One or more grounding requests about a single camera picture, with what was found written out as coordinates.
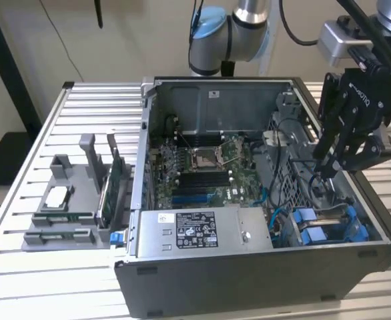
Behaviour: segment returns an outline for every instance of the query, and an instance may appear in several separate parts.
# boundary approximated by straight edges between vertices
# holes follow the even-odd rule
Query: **gray 3d-printed holder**
[[[111,152],[117,151],[113,135],[109,135]],[[47,184],[30,229],[24,234],[22,250],[55,251],[71,249],[107,249],[109,235],[125,225],[129,214],[131,167],[121,161],[121,176],[115,213],[106,228],[97,225],[99,200],[111,165],[104,165],[94,148],[95,135],[83,134],[79,145],[85,151],[88,165],[72,165],[67,155],[54,156],[50,169],[52,178]],[[62,204],[46,205],[52,188],[66,187]]]

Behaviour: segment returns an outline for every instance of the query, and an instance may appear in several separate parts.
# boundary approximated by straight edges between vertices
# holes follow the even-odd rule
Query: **motherboard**
[[[156,209],[263,205],[252,157],[243,134],[182,135],[151,142]]]

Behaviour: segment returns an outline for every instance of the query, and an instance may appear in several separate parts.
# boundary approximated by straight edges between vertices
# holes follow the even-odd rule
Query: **metal table surface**
[[[321,84],[307,83],[318,101]],[[86,162],[79,135],[96,133],[95,148],[111,163],[105,132],[134,163],[141,116],[139,83],[77,83],[63,89],[0,208],[0,319],[129,319],[109,250],[21,251],[50,179],[56,153]],[[364,172],[391,212],[391,161]],[[342,301],[177,319],[391,319],[391,268],[365,277]]]

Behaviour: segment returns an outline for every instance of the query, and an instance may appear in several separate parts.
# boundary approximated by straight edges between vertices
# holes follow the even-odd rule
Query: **power supply label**
[[[215,213],[176,213],[176,246],[179,249],[217,247]]]

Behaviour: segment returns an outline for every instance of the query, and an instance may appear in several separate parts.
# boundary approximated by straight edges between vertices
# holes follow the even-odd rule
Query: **green circuit board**
[[[238,135],[226,135],[224,142],[219,146],[220,149],[218,147],[177,148],[173,145],[173,141],[156,142],[157,147],[151,150],[156,209],[224,207],[231,204],[250,207],[262,198],[260,180],[253,166],[250,144],[244,142],[243,138]],[[230,185],[208,187],[209,201],[207,203],[180,206],[172,204],[172,193],[177,188],[180,173],[212,171],[227,172],[231,178]]]

